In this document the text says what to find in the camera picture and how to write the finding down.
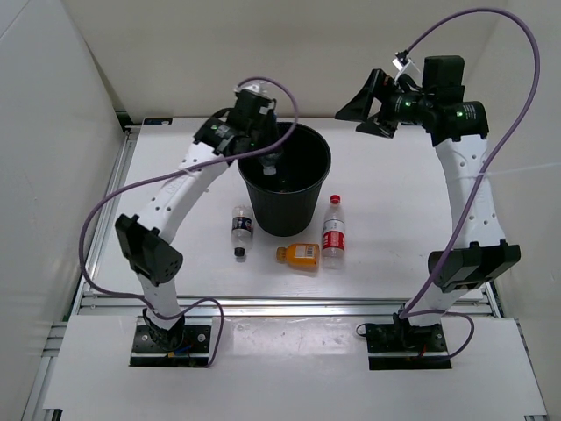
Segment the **clear bottle blue label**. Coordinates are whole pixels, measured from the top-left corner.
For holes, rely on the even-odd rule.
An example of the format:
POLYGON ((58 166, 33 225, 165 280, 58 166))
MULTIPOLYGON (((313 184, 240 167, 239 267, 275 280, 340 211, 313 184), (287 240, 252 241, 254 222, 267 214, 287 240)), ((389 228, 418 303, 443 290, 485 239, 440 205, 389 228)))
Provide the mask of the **clear bottle blue label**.
POLYGON ((265 176, 277 174, 277 167, 280 165, 284 154, 284 148, 281 146, 271 153, 266 153, 258 158, 258 162, 262 167, 262 173, 265 176))

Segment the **clear bottle dark label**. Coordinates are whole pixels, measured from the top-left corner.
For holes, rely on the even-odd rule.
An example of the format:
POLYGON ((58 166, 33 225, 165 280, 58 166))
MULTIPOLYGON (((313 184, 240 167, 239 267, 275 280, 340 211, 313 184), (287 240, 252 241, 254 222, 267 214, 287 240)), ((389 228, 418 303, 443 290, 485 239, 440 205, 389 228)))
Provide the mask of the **clear bottle dark label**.
POLYGON ((253 245, 253 211, 250 206, 236 206, 231 219, 231 246, 237 261, 245 261, 253 245))

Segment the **clear bottle red label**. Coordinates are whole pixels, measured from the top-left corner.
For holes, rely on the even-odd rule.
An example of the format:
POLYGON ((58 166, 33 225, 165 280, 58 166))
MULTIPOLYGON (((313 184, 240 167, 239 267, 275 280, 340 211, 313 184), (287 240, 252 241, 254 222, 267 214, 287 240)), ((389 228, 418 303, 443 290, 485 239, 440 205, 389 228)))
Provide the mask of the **clear bottle red label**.
POLYGON ((344 265, 345 221, 339 195, 331 195, 323 217, 321 253, 323 266, 340 269, 344 265))

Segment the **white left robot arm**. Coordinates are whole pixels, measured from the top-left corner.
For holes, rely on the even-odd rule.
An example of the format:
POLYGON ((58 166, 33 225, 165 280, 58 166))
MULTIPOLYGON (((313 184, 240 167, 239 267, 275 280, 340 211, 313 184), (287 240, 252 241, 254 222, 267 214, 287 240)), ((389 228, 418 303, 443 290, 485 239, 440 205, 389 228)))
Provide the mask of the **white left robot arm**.
POLYGON ((165 351, 177 349, 184 339, 174 283, 183 258, 172 242, 196 201, 230 165, 221 162, 196 170, 192 167, 272 145, 279 138, 274 126, 275 105, 260 83, 238 90, 226 118, 213 115, 195 133, 179 166, 180 175, 165 182, 140 212, 117 219, 119 245, 147 301, 146 323, 154 329, 155 343, 165 351))

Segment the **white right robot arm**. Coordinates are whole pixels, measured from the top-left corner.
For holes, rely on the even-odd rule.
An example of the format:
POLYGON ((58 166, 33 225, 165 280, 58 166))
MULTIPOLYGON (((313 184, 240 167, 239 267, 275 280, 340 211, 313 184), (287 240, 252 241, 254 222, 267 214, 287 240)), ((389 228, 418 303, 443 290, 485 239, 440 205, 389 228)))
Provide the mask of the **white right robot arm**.
POLYGON ((465 61, 458 55, 425 59, 422 81, 409 60, 395 60, 396 76, 371 71, 358 94, 335 115, 357 123, 357 132, 391 139, 401 125, 420 126, 430 136, 442 169, 453 232, 443 251, 429 256, 430 277, 400 311, 406 320, 394 328, 394 342, 412 351, 426 337, 424 326, 467 292, 479 289, 521 259, 501 228, 490 181, 483 173, 489 133, 482 103, 464 99, 465 61))

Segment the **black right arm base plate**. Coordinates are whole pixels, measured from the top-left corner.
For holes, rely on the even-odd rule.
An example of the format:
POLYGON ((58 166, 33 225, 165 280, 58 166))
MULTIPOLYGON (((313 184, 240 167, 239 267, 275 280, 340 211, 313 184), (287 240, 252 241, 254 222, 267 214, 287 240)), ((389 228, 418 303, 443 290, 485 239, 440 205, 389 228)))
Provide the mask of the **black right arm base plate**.
POLYGON ((357 326, 356 333, 366 340, 371 371, 451 369, 440 324, 410 327, 397 322, 363 323, 357 326))

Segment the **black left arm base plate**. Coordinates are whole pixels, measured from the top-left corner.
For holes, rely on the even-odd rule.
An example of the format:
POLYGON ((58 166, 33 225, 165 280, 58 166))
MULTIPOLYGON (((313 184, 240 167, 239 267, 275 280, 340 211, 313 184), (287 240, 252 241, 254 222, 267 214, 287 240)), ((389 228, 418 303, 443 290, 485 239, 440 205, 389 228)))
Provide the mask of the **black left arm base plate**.
POLYGON ((150 328, 138 320, 131 344, 130 367, 201 368, 209 364, 212 323, 187 322, 179 341, 162 346, 153 340, 150 328))

